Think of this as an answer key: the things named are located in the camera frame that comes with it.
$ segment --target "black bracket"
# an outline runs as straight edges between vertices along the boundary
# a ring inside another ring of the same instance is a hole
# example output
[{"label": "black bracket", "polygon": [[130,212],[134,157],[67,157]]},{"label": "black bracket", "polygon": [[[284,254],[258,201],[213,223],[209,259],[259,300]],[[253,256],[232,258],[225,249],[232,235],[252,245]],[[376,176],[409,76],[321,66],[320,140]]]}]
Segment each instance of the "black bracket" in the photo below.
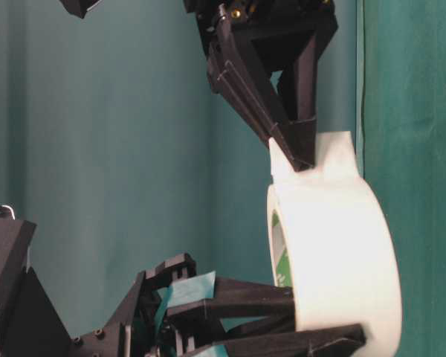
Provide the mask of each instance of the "black bracket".
[{"label": "black bracket", "polygon": [[[296,171],[315,164],[317,61],[337,30],[332,0],[185,0],[212,90]],[[277,89],[271,75],[281,71]]]}]

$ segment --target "bolt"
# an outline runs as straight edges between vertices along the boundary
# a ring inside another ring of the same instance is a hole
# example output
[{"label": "bolt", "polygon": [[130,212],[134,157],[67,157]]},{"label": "bolt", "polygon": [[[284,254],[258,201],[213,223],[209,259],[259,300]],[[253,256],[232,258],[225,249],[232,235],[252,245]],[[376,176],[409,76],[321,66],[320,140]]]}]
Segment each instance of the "bolt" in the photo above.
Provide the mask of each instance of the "bolt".
[{"label": "bolt", "polygon": [[83,343],[83,340],[81,339],[81,337],[73,338],[73,344],[74,344],[75,346],[79,346],[79,345],[81,345],[82,343]]},{"label": "bolt", "polygon": [[231,17],[234,19],[239,19],[241,17],[241,11],[239,9],[231,11]]},{"label": "bolt", "polygon": [[96,336],[99,339],[103,338],[104,337],[104,330],[103,329],[97,329],[96,331],[94,331],[94,336]]}]

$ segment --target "white tape roll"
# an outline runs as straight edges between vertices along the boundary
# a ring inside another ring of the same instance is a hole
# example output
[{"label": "white tape roll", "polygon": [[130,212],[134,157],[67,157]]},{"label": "white tape roll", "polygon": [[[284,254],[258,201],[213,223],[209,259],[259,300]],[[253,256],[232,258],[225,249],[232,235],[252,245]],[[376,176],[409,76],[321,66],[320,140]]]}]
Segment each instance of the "white tape roll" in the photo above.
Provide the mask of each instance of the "white tape roll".
[{"label": "white tape roll", "polygon": [[275,283],[294,288],[297,330],[362,324],[356,357],[392,357],[401,292],[390,232],[359,176],[349,132],[317,136],[316,167],[293,171],[274,139],[268,227]]}]

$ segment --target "gold screw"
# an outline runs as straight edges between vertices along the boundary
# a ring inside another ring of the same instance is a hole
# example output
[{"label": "gold screw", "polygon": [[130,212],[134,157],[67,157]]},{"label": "gold screw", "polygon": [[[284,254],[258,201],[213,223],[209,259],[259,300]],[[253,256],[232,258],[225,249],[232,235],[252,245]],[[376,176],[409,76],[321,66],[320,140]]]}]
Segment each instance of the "gold screw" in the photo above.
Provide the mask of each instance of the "gold screw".
[{"label": "gold screw", "polygon": [[239,9],[231,11],[231,17],[234,19],[239,19],[241,17],[241,11]]}]

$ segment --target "blue tape piece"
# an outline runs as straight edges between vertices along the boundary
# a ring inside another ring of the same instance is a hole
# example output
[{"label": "blue tape piece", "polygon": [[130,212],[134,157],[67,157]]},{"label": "blue tape piece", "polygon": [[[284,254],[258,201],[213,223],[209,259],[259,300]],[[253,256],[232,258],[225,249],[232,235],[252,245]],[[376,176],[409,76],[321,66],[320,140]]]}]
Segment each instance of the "blue tape piece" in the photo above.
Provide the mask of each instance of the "blue tape piece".
[{"label": "blue tape piece", "polygon": [[195,303],[203,299],[213,299],[215,296],[215,279],[216,273],[212,271],[205,275],[177,281],[169,286],[161,305],[155,313],[155,333],[160,330],[165,311],[168,308]]},{"label": "blue tape piece", "polygon": [[219,344],[218,346],[207,348],[205,351],[195,355],[195,357],[228,357],[228,352],[224,345]]}]

